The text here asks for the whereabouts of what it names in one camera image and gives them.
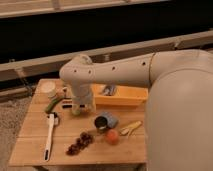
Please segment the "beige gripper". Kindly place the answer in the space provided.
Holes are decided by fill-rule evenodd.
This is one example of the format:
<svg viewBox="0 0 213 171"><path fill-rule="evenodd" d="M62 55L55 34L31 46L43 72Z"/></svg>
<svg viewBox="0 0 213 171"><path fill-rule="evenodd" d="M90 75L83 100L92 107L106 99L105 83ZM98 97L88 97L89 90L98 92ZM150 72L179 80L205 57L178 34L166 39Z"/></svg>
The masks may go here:
<svg viewBox="0 0 213 171"><path fill-rule="evenodd" d="M72 114L78 116L84 112L95 112L96 104L90 84L72 84Z"/></svg>

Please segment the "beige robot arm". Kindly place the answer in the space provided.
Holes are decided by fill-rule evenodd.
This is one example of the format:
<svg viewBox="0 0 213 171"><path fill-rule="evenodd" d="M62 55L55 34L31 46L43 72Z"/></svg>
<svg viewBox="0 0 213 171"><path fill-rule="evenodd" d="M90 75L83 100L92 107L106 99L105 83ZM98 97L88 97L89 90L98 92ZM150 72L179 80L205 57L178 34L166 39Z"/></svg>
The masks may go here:
<svg viewBox="0 0 213 171"><path fill-rule="evenodd" d="M148 171L213 171L213 53L164 51L99 64L78 55L59 75L77 103L91 100L92 83L147 88Z"/></svg>

